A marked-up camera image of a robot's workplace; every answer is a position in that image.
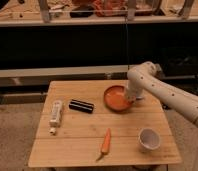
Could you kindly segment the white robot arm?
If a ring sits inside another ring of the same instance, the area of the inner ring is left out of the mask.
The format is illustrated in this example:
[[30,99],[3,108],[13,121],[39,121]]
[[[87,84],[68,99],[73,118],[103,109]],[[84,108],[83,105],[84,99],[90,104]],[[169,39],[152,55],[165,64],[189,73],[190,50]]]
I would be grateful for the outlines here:
[[[156,73],[156,66],[152,62],[144,62],[129,69],[125,99],[141,99],[142,92],[146,90],[198,128],[198,96],[158,80]],[[192,171],[198,171],[198,150]]]

